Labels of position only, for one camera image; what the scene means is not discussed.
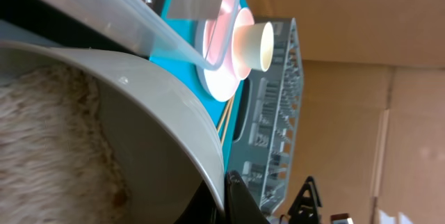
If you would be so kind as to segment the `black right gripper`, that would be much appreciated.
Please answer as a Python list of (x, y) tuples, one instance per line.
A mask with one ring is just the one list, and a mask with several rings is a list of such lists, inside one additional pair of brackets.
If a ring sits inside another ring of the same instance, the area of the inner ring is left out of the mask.
[(319, 209), (323, 206), (318, 194), (316, 181), (308, 176), (298, 192), (293, 204), (279, 218), (279, 224), (322, 224), (323, 218)]

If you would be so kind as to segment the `white rice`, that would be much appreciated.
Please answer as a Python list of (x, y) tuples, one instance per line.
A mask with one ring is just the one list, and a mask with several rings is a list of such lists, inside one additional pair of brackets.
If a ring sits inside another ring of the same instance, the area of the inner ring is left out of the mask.
[(50, 65), (1, 87), (1, 222), (117, 223), (129, 191), (95, 79)]

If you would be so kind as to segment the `white bowl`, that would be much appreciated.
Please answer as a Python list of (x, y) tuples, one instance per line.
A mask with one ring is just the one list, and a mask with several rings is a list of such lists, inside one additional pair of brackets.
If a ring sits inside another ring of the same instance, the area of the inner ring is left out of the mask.
[(220, 139), (199, 99), (143, 58), (116, 51), (1, 43), (1, 82), (64, 63), (98, 81), (99, 118), (131, 196), (123, 223), (174, 223), (204, 191), (192, 217), (225, 214)]

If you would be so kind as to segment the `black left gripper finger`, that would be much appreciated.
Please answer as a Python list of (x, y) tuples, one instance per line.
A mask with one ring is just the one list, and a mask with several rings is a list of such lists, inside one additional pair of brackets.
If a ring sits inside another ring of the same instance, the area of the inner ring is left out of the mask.
[(230, 224), (269, 224), (235, 170), (225, 175), (225, 218)]

